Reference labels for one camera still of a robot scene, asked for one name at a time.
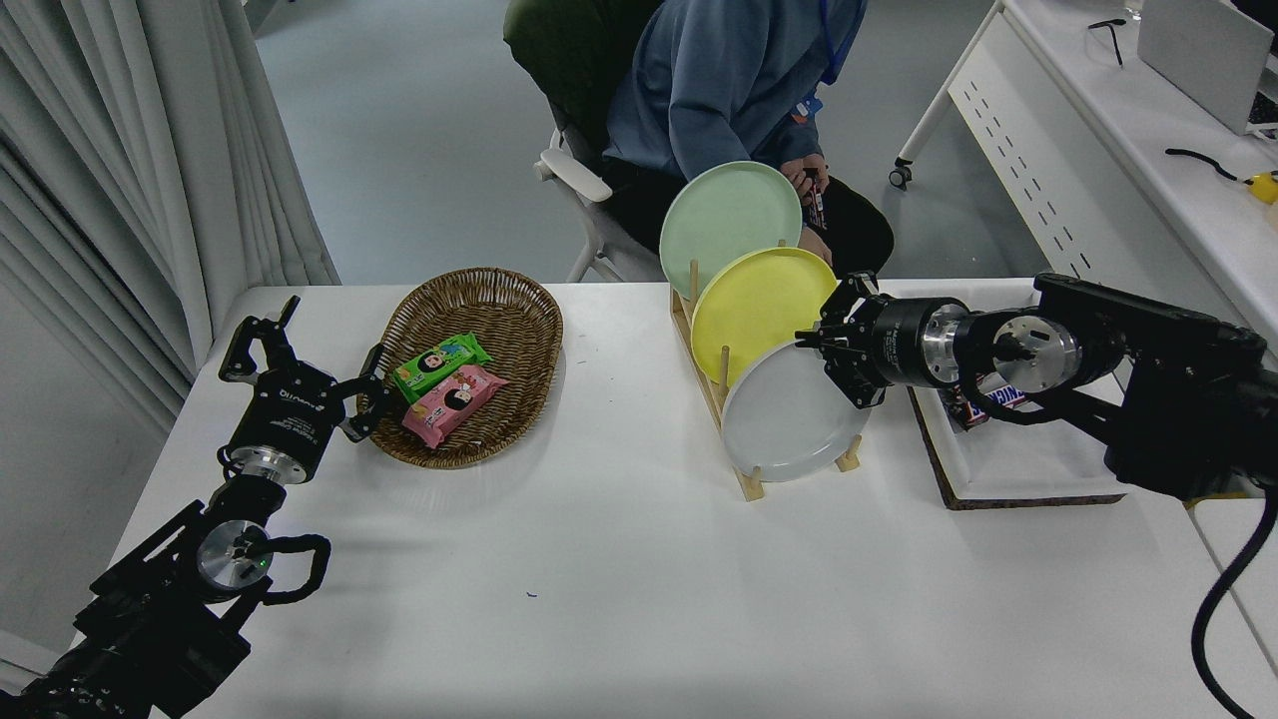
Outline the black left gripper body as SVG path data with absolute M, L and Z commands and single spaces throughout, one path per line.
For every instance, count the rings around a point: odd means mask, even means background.
M 270 447 L 291 458 L 320 458 L 343 419 L 335 386 L 336 378 L 307 363 L 261 373 L 233 450 Z

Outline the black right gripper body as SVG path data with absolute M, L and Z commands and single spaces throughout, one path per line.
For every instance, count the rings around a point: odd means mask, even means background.
M 921 335 L 930 319 L 927 299 L 870 299 L 866 381 L 874 386 L 930 384 Z

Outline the person's right hand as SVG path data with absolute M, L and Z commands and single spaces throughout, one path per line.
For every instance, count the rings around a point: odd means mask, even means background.
M 804 158 L 783 161 L 780 172 L 791 183 L 800 199 L 812 192 L 827 192 L 828 163 L 823 155 L 806 155 Z

